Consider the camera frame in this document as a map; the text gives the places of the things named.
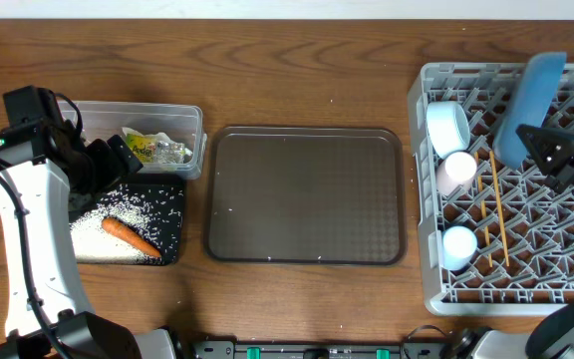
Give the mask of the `orange carrot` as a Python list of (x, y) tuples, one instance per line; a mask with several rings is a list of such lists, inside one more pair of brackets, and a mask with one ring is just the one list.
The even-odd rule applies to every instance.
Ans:
[(113, 217), (106, 217), (102, 220), (102, 229), (109, 235), (129, 244), (145, 255), (161, 258), (161, 254), (153, 245), (149, 244), (136, 232)]

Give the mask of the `dark blue plate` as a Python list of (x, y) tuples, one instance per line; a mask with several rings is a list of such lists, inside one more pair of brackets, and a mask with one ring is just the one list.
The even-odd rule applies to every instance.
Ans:
[(495, 134), (492, 151), (503, 165), (518, 170), (528, 151), (517, 135), (521, 125), (540, 127), (557, 93), (567, 61), (565, 52), (532, 57), (522, 71)]

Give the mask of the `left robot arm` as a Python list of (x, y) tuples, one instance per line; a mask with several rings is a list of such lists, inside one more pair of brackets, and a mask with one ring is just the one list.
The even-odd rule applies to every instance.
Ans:
[(118, 136), (82, 140), (63, 118), (61, 94), (27, 86), (4, 94), (0, 218), (9, 299), (0, 358), (178, 358), (162, 327), (134, 335), (95, 314), (83, 288), (69, 225), (72, 194), (94, 196), (142, 168)]

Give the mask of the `foil snack wrapper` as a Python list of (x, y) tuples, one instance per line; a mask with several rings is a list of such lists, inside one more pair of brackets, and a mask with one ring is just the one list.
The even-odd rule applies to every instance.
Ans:
[(144, 164), (184, 164), (193, 156), (186, 144), (177, 143), (164, 135), (126, 135), (126, 144)]

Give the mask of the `pink white cup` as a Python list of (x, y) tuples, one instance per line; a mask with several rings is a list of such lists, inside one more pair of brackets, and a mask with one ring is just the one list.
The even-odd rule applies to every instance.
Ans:
[(470, 189), (476, 171), (476, 161), (469, 153), (450, 154), (437, 168), (435, 175), (437, 192), (441, 195), (450, 195), (458, 187), (464, 190)]

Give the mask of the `light blue bowl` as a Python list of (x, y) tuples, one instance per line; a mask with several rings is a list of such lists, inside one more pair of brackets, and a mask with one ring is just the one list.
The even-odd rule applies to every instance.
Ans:
[(441, 159), (468, 148), (470, 129), (465, 111), (458, 102), (429, 103), (427, 123), (433, 149)]

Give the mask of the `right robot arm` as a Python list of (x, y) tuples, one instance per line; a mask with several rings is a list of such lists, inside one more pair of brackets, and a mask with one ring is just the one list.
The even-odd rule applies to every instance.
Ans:
[[(520, 125), (516, 134), (556, 192), (574, 188), (574, 132)], [(546, 317), (527, 337), (481, 327), (464, 330), (442, 349), (442, 358), (480, 358), (488, 349), (493, 358), (574, 358), (574, 304)]]

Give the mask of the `light blue cup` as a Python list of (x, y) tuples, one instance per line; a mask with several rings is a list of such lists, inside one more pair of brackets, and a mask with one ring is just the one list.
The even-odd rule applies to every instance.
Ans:
[(468, 266), (477, 249), (475, 234), (464, 226), (454, 226), (442, 235), (442, 267), (458, 271)]

